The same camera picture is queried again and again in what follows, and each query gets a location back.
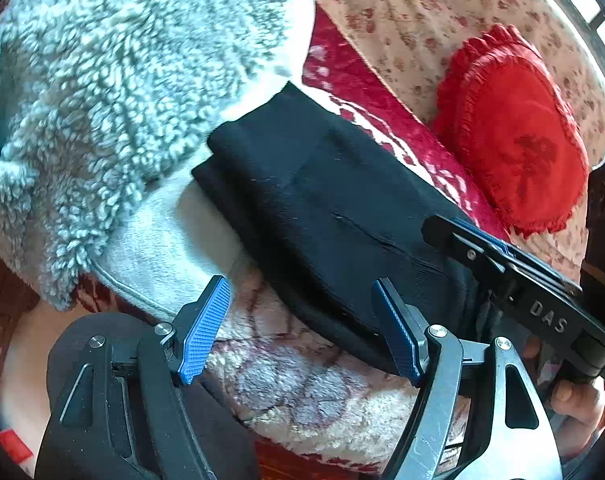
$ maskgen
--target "ruffled edge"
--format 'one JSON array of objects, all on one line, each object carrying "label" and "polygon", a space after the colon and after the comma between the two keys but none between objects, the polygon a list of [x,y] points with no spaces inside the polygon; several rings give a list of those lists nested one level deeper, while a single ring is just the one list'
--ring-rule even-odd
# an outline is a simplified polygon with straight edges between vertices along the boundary
[{"label": "ruffled edge", "polygon": [[580,138],[579,126],[573,117],[571,106],[563,100],[561,90],[553,83],[538,50],[520,35],[516,27],[495,25],[481,38],[466,40],[454,54],[445,79],[438,88],[439,114],[433,129],[441,142],[460,158],[468,170],[472,174],[477,174],[473,167],[473,157],[470,155],[473,113],[480,88],[486,82],[490,71],[500,68],[507,62],[517,62],[526,70],[530,70],[550,92],[556,111],[561,116],[565,137],[577,150],[584,184],[576,190],[571,200],[572,206],[566,213],[550,219],[522,223],[514,218],[511,208],[496,204],[497,185],[476,180],[493,202],[500,221],[513,226],[517,234],[528,237],[545,230],[550,233],[558,232],[567,227],[575,205],[585,193],[589,176],[587,151]]}]

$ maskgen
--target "red tag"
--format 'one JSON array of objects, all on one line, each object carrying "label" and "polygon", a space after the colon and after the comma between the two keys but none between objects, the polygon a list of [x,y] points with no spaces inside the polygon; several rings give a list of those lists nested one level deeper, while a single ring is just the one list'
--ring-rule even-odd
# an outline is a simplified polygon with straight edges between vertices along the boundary
[{"label": "red tag", "polygon": [[0,431],[0,445],[17,464],[22,464],[34,455],[14,430]]}]

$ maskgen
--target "red heart-shaped pillow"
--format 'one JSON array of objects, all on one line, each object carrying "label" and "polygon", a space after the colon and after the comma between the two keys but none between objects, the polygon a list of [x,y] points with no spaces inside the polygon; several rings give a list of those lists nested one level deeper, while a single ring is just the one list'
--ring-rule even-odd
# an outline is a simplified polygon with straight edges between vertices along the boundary
[{"label": "red heart-shaped pillow", "polygon": [[516,27],[495,25],[452,58],[434,131],[519,234],[564,229],[587,153],[570,106]]}]

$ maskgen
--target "sherpa fleece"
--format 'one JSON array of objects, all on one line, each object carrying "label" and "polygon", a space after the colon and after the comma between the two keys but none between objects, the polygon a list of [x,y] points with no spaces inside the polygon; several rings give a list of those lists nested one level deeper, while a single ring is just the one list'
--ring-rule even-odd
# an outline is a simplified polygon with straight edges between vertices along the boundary
[{"label": "sherpa fleece", "polygon": [[57,308],[148,182],[220,123],[287,0],[11,0],[0,16],[0,253]]}]

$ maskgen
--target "finger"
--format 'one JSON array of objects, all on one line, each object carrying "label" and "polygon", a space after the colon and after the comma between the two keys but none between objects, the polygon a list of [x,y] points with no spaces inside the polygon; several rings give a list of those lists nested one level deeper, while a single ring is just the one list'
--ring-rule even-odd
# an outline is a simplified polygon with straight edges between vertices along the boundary
[{"label": "finger", "polygon": [[594,431],[605,409],[605,384],[598,378],[594,384],[573,384],[559,381],[551,396],[556,413],[568,415]]},{"label": "finger", "polygon": [[527,342],[525,343],[525,349],[523,350],[522,358],[523,359],[533,359],[541,351],[541,340],[536,336],[529,336],[527,338]]},{"label": "finger", "polygon": [[525,365],[525,369],[527,370],[527,373],[529,374],[529,376],[532,378],[532,381],[534,381],[534,384],[535,384],[536,378],[538,376],[538,373],[537,373],[538,362],[536,360],[536,357],[540,353],[540,350],[541,350],[540,338],[538,338],[536,336],[529,336],[527,338],[527,342],[525,343],[525,348],[523,349],[523,351],[521,353],[521,357],[523,360],[523,364]]},{"label": "finger", "polygon": [[570,458],[580,453],[589,443],[593,430],[575,418],[568,418],[553,432],[561,458]]}]

